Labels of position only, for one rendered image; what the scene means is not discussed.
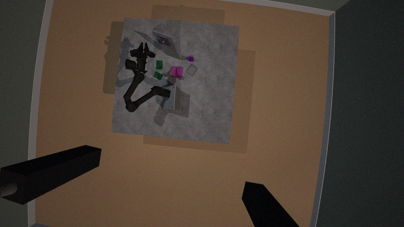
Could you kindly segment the magenta square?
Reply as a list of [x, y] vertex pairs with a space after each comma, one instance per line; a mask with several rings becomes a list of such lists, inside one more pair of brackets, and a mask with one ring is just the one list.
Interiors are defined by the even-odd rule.
[[172, 66], [171, 77], [182, 78], [183, 67]]

